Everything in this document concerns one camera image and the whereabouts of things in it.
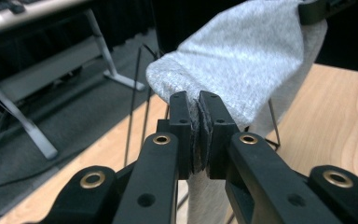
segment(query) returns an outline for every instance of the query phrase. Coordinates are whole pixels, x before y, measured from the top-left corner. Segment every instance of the keyboard stand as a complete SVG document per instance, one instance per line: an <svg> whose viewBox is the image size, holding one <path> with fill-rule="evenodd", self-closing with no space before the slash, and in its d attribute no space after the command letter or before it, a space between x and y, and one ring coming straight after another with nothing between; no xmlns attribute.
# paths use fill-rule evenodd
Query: keyboard stand
<svg viewBox="0 0 358 224"><path fill-rule="evenodd" d="M130 88L135 88L137 91L144 90L145 89L144 84L140 82L135 83L134 80L128 77L124 77L117 72L115 65L113 64L113 60L109 48L107 47L106 42L104 41L103 34L100 30L100 27L98 26L98 22L95 19L94 13L92 12L91 9L86 11L86 16L89 20L89 24L91 25L91 29L92 32L94 33L95 41L98 44L98 48L100 49L101 54L103 55L103 59L106 62L107 70L104 71L103 74L106 77L109 77L118 83L121 83Z"/></svg>
<svg viewBox="0 0 358 224"><path fill-rule="evenodd" d="M21 113L16 107L15 102L40 90L56 78L67 74L79 65L99 55L103 55L107 66L107 70L103 72L105 76L125 86L135 88L137 91L145 88L143 83L135 82L117 72L110 50L106 45L92 10L88 8L85 14L93 32L92 37L0 82L0 102L21 123L24 130L48 160L53 159L58 154L57 149L49 142L40 129Z"/></svg>

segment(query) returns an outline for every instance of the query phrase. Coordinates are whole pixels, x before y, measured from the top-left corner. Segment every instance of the gray fabric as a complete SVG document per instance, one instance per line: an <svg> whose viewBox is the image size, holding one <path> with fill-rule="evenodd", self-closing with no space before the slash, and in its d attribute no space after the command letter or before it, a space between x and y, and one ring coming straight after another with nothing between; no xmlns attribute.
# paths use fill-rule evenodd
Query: gray fabric
<svg viewBox="0 0 358 224"><path fill-rule="evenodd" d="M271 95L281 105L279 116L287 109L324 41L325 21L300 26L300 2L248 1L218 14L177 51L148 66L150 86L166 102L171 94L187 91L196 127L195 101L200 91L211 91L220 95L241 130L256 121L255 129L265 134L270 119L259 112ZM224 182L201 172L188 184L188 222L222 223Z"/></svg>

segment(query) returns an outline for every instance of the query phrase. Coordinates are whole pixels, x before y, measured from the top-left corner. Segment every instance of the brass insert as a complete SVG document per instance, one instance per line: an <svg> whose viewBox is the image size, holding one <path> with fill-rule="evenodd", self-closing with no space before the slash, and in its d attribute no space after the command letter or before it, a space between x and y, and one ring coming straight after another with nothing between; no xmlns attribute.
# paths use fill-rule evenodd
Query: brass insert
<svg viewBox="0 0 358 224"><path fill-rule="evenodd" d="M88 178L92 176L96 176L98 179L96 181L89 182L90 180L88 180ZM87 173L86 175L83 176L83 178L81 178L80 186L83 189L95 189L99 187L104 182L104 180L105 180L105 175L102 171L93 171Z"/></svg>
<svg viewBox="0 0 358 224"><path fill-rule="evenodd" d="M165 145L171 142L171 138L168 135L158 135L153 138L153 142L157 145Z"/></svg>
<svg viewBox="0 0 358 224"><path fill-rule="evenodd" d="M240 136L240 140L244 143L244 144L249 144L249 145L253 145L256 144L258 142L257 138L249 135L249 134L244 134Z"/></svg>
<svg viewBox="0 0 358 224"><path fill-rule="evenodd" d="M330 184L336 185L340 188L348 189L353 187L351 179L337 171L324 171L324 179L326 179Z"/></svg>

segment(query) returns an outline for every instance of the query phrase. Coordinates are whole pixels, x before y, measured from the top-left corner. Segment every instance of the wooden table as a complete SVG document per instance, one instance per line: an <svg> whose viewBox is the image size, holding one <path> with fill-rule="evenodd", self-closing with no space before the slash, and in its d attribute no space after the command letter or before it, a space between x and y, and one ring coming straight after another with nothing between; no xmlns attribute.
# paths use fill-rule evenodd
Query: wooden table
<svg viewBox="0 0 358 224"><path fill-rule="evenodd" d="M142 126L144 110L142 105L134 113L133 136L141 135L136 127ZM164 112L165 104L153 97L149 133L155 131L156 120L163 118ZM0 223L42 219L61 188L84 167L104 165L119 170L127 126L128 119L124 119L2 217ZM358 72L314 65L279 129L279 154L293 169L307 175L313 166L332 164L358 175ZM139 138L133 140L130 161L136 160L141 142Z"/></svg>

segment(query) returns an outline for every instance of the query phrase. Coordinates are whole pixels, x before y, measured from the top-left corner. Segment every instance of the screw hole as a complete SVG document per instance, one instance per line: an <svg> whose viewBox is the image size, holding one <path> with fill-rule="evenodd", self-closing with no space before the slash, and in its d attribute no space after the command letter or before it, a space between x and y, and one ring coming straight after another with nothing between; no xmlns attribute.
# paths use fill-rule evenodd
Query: screw hole
<svg viewBox="0 0 358 224"><path fill-rule="evenodd" d="M142 207L150 207L156 201L156 198L153 194L145 193L138 198L138 204Z"/></svg>
<svg viewBox="0 0 358 224"><path fill-rule="evenodd" d="M153 138L153 142L158 145L165 145L171 142L171 138L168 135L159 135Z"/></svg>
<svg viewBox="0 0 358 224"><path fill-rule="evenodd" d="M81 178L80 186L83 189L95 189L99 187L105 180L105 175L102 171L87 173Z"/></svg>
<svg viewBox="0 0 358 224"><path fill-rule="evenodd" d="M324 171L323 176L324 179L327 180L327 182L337 187L344 188L344 189L353 187L353 182L351 181L351 179L340 172L327 170Z"/></svg>
<svg viewBox="0 0 358 224"><path fill-rule="evenodd" d="M306 205L305 200L298 194L289 194L287 196L287 201L296 207L304 207Z"/></svg>
<svg viewBox="0 0 358 224"><path fill-rule="evenodd" d="M255 137L253 137L253 136L251 136L251 135L247 135L247 134L242 135L242 136L240 137L240 140L241 140L244 144L250 144L250 145L256 144L257 141L258 141L257 138L255 138Z"/></svg>

